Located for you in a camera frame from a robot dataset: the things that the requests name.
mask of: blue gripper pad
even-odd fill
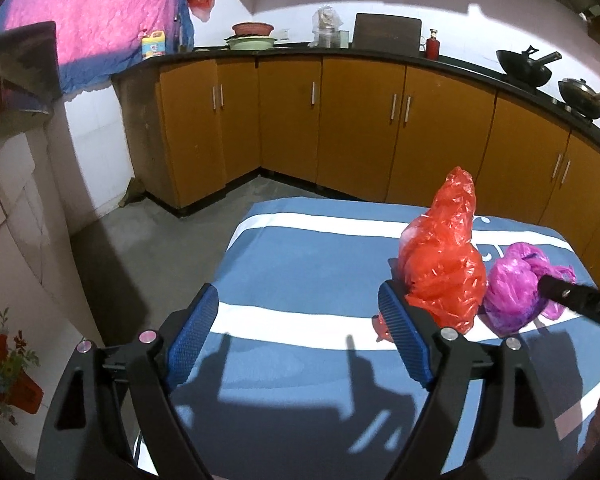
[[[171,391],[189,378],[206,336],[218,315],[219,301],[218,290],[210,285],[169,348],[169,373],[166,382]]]
[[[429,360],[429,348],[389,285],[378,290],[378,307],[389,328],[409,377],[426,388],[434,379]]]

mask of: concrete floor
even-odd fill
[[[186,218],[145,199],[76,234],[75,263],[104,342],[126,343],[189,305],[203,283],[213,279],[251,205],[292,196],[319,198],[257,176]]]

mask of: red plastic bag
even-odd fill
[[[487,282],[482,256],[471,244],[474,212],[474,181],[455,168],[431,208],[402,232],[398,253],[409,304],[462,334],[474,325]]]

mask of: upper cabinet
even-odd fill
[[[477,213],[537,224],[557,181],[569,131],[548,114],[498,95],[475,187]]]
[[[600,152],[574,132],[540,223],[564,236],[578,256],[600,223]]]
[[[493,90],[408,67],[386,201],[429,206],[456,166],[475,178],[489,137],[494,100]]]
[[[258,72],[253,57],[219,59],[217,63],[216,99],[226,179],[230,182],[260,167]]]
[[[320,72],[316,57],[261,60],[262,167],[315,182]]]
[[[384,201],[405,72],[400,64],[323,60],[318,184]]]
[[[183,208],[226,183],[216,61],[163,69],[159,92],[176,203]]]

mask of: cooking pot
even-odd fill
[[[522,81],[533,88],[538,88],[546,85],[551,79],[551,70],[545,65],[562,59],[562,54],[554,52],[540,59],[531,59],[529,55],[536,52],[539,52],[537,48],[529,46],[522,53],[498,50],[496,55],[504,72],[518,81]]]
[[[558,81],[560,95],[571,108],[587,119],[600,118],[600,92],[591,88],[584,79]]]

